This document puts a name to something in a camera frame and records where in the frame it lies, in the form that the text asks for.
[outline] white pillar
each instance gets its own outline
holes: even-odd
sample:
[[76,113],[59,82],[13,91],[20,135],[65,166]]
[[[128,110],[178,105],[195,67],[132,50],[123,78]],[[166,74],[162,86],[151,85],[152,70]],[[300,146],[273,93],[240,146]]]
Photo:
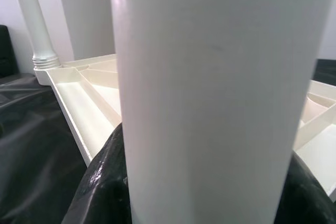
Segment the white pillar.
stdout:
[[34,55],[33,63],[40,84],[48,85],[45,69],[59,66],[38,0],[18,0],[26,22]]
[[330,0],[112,0],[133,224],[273,222]]

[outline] white plastic tray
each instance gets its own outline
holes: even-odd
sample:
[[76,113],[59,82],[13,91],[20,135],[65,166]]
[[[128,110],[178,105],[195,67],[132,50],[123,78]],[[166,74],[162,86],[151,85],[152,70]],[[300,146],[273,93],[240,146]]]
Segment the white plastic tray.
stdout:
[[51,86],[88,165],[121,122],[115,55],[48,70]]
[[293,149],[336,201],[336,87],[311,81]]

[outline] white support post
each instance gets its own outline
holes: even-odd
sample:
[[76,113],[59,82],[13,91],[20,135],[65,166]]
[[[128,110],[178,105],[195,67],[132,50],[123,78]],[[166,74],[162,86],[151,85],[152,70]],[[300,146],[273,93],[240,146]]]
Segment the white support post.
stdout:
[[133,224],[273,222],[330,0],[112,0]]
[[26,22],[34,55],[34,71],[38,82],[49,85],[46,69],[59,67],[38,0],[18,0]]

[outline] cream plastic piece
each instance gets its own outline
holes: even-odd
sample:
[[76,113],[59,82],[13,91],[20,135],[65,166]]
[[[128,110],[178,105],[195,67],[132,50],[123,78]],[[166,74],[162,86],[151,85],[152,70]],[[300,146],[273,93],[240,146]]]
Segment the cream plastic piece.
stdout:
[[311,81],[293,149],[336,201],[336,87]]
[[47,70],[51,86],[88,165],[121,122],[115,55]]

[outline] white cylindrical column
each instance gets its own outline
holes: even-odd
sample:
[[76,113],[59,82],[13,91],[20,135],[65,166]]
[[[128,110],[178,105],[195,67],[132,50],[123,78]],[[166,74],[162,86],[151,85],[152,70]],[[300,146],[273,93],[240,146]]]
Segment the white cylindrical column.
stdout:
[[112,0],[133,224],[273,222],[330,0]]
[[[38,0],[18,0],[28,28],[34,55],[34,70],[41,71],[59,66],[59,60],[52,48],[49,33]],[[46,82],[42,77],[39,82]]]

